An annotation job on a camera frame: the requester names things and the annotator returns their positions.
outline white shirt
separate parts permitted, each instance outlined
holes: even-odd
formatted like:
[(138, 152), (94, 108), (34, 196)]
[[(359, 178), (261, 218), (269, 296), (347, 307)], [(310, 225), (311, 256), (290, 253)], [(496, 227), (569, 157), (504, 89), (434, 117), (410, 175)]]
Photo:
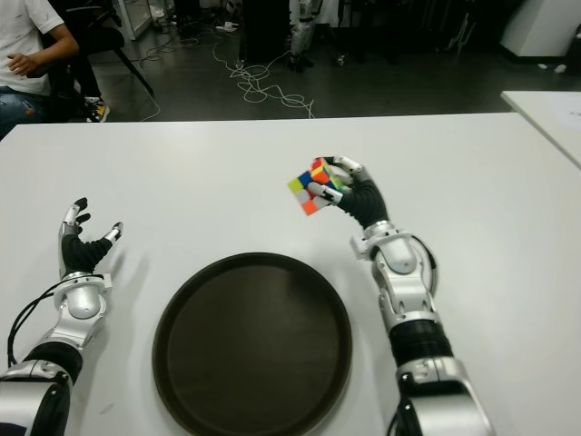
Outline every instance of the white shirt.
[(40, 52), (39, 31), (50, 32), (63, 23), (48, 0), (0, 0), (0, 86), (23, 93), (49, 95), (47, 75), (38, 79), (16, 75), (8, 68), (8, 55)]

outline cable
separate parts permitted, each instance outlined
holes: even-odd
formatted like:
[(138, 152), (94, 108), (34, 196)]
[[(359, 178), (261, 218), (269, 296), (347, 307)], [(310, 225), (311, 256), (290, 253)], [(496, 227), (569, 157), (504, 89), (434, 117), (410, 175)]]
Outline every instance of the cable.
[[(223, 59), (220, 59), (216, 55), (216, 47), (217, 46), (218, 46), (218, 44), (216, 44), (213, 47), (212, 55), (214, 56), (214, 59), (217, 62), (220, 62), (220, 63), (223, 63), (226, 65), (226, 69), (228, 69), (228, 71), (231, 72), (231, 74), (230, 74), (231, 79), (237, 78), (237, 77), (242, 78), (242, 81), (238, 82), (236, 85), (240, 89), (242, 89), (242, 91), (244, 91), (243, 98), (244, 98), (245, 102), (247, 102), (247, 103), (262, 103), (269, 97), (275, 98), (277, 100), (281, 100), (281, 103), (287, 107), (300, 108), (300, 109), (304, 108), (307, 110), (307, 114), (308, 114), (308, 117), (310, 119), (315, 118), (315, 116), (312, 114), (312, 106), (315, 103), (314, 100), (311, 100), (310, 103), (307, 104), (306, 103), (307, 99), (304, 96), (299, 95), (299, 94), (285, 94), (281, 90), (281, 87), (278, 86), (277, 84), (272, 84), (272, 85), (267, 86), (265, 88), (261, 87), (261, 80), (264, 80), (271, 75), (270, 68), (271, 68), (272, 64), (274, 64), (276, 61), (278, 61), (279, 59), (286, 56), (288, 53), (290, 53), (290, 51), (285, 52), (285, 53), (281, 54), (280, 56), (276, 57), (266, 66), (263, 66), (263, 65), (252, 65), (252, 66), (247, 66), (247, 67), (241, 66), (241, 67), (234, 69), (228, 65), (228, 62), (224, 61)], [(252, 69), (260, 69), (260, 70), (259, 70), (259, 72), (253, 74), (251, 72)], [(267, 91), (269, 91), (270, 89), (274, 89), (274, 90), (278, 91), (278, 95), (269, 94)], [(254, 94), (260, 95), (258, 100), (251, 100), (249, 98), (249, 95), (254, 95)]]
[[(176, 39), (176, 36), (173, 36), (167, 42), (163, 43), (162, 45), (152, 47), (145, 52), (145, 56), (142, 57), (141, 59), (139, 59), (139, 61), (138, 61), (138, 67), (141, 70), (141, 73), (143, 75), (145, 75), (145, 72), (143, 71), (143, 63), (145, 61), (150, 61), (150, 62), (160, 61), (162, 59), (161, 53), (175, 52), (176, 51), (175, 47), (211, 47), (211, 45), (200, 45), (200, 40), (198, 38), (181, 39), (179, 44), (175, 44), (173, 42), (173, 41), (175, 41), (175, 39)], [(192, 42), (188, 43), (188, 44), (181, 44), (181, 42), (185, 42), (185, 41), (192, 41)], [(151, 120), (152, 118), (156, 117), (157, 115), (159, 115), (162, 112), (162, 108), (157, 104), (157, 102), (155, 101), (153, 96), (151, 94), (149, 94), (149, 92), (147, 93), (147, 95), (149, 96), (150, 100), (152, 101), (153, 105), (155, 106), (156, 111), (154, 114), (146, 116), (145, 118), (140, 120), (139, 123), (143, 123), (144, 121)]]
[[(214, 31), (214, 28), (212, 25), (209, 26), (208, 28), (204, 27), (203, 30), (206, 30), (206, 32), (204, 32), (205, 34), (212, 34), (216, 39), (220, 39), (220, 40), (223, 39), (224, 35), (227, 35), (229, 37), (236, 37), (236, 35), (231, 35), (229, 33), (217, 34)], [(284, 104), (285, 106), (287, 106), (289, 108), (305, 109), (307, 111), (307, 115), (308, 115), (309, 119), (315, 118), (315, 116), (312, 113), (312, 106), (315, 103), (314, 100), (311, 100), (309, 103), (307, 103), (307, 99), (303, 95), (285, 94), (282, 91), (281, 87), (277, 84), (272, 84), (272, 85), (266, 86), (266, 87), (261, 86), (261, 80), (264, 80), (271, 75), (271, 70), (270, 70), (271, 66), (275, 62), (280, 60), (281, 58), (285, 57), (288, 53), (290, 53), (290, 51), (285, 52), (284, 54), (281, 54), (280, 56), (276, 57), (266, 66), (252, 65), (252, 66), (248, 66), (248, 67), (241, 66), (241, 67), (237, 67), (237, 68), (231, 68), (228, 65), (227, 61), (220, 59), (216, 55), (216, 48), (218, 47), (218, 45), (220, 43), (217, 43), (214, 45), (201, 45), (200, 39), (195, 38), (195, 37), (183, 39), (183, 40), (180, 40), (180, 43), (175, 43), (174, 42), (175, 39), (176, 39), (176, 36), (173, 36), (170, 39), (168, 39), (168, 41), (163, 43), (162, 45), (152, 47), (145, 52), (145, 56), (142, 57), (138, 62), (138, 66), (139, 66), (140, 70), (142, 70), (142, 74), (143, 74), (143, 63), (145, 61), (157, 62), (157, 61), (162, 59), (163, 53), (172, 53), (172, 52), (176, 51), (176, 47), (212, 47), (212, 56), (213, 56), (214, 60), (216, 62), (222, 63), (226, 66), (226, 69), (230, 71), (230, 78), (231, 79), (241, 78), (241, 81), (237, 82), (236, 85), (240, 89), (242, 89), (242, 91), (244, 91), (243, 99), (245, 102), (257, 104), (257, 103), (264, 102), (265, 100), (267, 100), (270, 97), (270, 98), (280, 100), (282, 104)], [(182, 42), (186, 42), (186, 41), (191, 41), (191, 42), (188, 44), (182, 44)], [(258, 99), (252, 98), (253, 95), (258, 95)], [(157, 102), (153, 99), (153, 97), (151, 95), (149, 95), (149, 97), (152, 100), (152, 103), (155, 105), (156, 111), (154, 114), (146, 116), (145, 118), (140, 120), (140, 123), (142, 123), (144, 121), (151, 120), (152, 118), (156, 117), (157, 115), (159, 115), (162, 112), (161, 107), (157, 104)]]
[[(89, 274), (89, 275), (84, 275), (83, 277), (84, 278), (85, 277), (99, 277), (99, 278), (103, 279), (103, 276), (101, 274)], [(8, 357), (8, 368), (10, 368), (11, 366), (16, 365), (18, 363), (18, 361), (15, 358), (15, 354), (14, 354), (15, 338), (16, 338), (16, 334), (18, 333), (20, 328), (23, 326), (25, 321), (34, 312), (34, 309), (36, 309), (36, 307), (38, 306), (38, 304), (42, 300), (54, 296), (54, 293), (52, 291), (56, 287), (60, 286), (61, 284), (65, 283), (65, 282), (70, 282), (71, 280), (77, 280), (77, 279), (75, 277), (73, 277), (71, 279), (54, 284), (53, 286), (48, 288), (46, 291), (41, 293), (41, 295), (38, 298), (35, 298), (31, 302), (29, 302), (24, 307), (24, 309), (22, 311), (20, 311), (20, 313), (18, 313), (18, 316), (16, 316), (16, 319), (12, 324), (12, 328), (10, 329), (10, 332), (8, 333), (8, 341), (6, 342), (6, 354)]]
[(391, 418), (391, 421), (389, 422), (388, 432), (386, 433), (386, 436), (391, 436), (391, 433), (394, 430), (397, 431), (397, 428), (396, 428), (397, 423), (398, 423), (398, 413), (394, 412), (393, 417)]
[(152, 103), (155, 105), (155, 107), (157, 108), (157, 111), (155, 112), (155, 114), (151, 114), (149, 116), (146, 116), (145, 118), (143, 118), (142, 120), (139, 120), (140, 123), (143, 123), (144, 121), (147, 120), (151, 120), (152, 118), (155, 118), (157, 115), (159, 115), (162, 112), (162, 108), (157, 104), (157, 102), (153, 99), (152, 95), (147, 93), (147, 95), (149, 96), (150, 100), (152, 101)]

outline jeans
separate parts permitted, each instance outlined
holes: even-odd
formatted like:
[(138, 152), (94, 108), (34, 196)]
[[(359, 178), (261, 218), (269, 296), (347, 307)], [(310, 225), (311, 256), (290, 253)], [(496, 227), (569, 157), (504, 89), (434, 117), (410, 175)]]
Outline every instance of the jeans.
[(17, 124), (48, 121), (48, 97), (0, 86), (0, 140)]

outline person's arm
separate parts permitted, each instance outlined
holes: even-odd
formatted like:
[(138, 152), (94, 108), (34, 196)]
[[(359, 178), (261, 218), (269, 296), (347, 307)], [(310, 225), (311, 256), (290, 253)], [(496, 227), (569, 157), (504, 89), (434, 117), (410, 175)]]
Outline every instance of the person's arm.
[(8, 63), (8, 68), (10, 68), (10, 71), (18, 75), (27, 75), (41, 65), (67, 59), (79, 53), (79, 45), (74, 40), (69, 29), (66, 28), (66, 25), (58, 25), (49, 31), (49, 34), (56, 41), (50, 47), (29, 55), (22, 53), (9, 54), (8, 57), (11, 61)]

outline sneaker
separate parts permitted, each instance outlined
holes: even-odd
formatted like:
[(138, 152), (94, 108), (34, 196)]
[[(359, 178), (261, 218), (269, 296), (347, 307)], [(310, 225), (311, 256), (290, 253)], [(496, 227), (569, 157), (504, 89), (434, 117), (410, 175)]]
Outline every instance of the sneaker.
[[(101, 97), (85, 97), (84, 104), (87, 106), (87, 109), (91, 112), (95, 120), (98, 120), (99, 123), (104, 123), (107, 121), (107, 116), (111, 112), (109, 106), (105, 104)], [(91, 118), (87, 118), (87, 123), (92, 123), (93, 120)]]

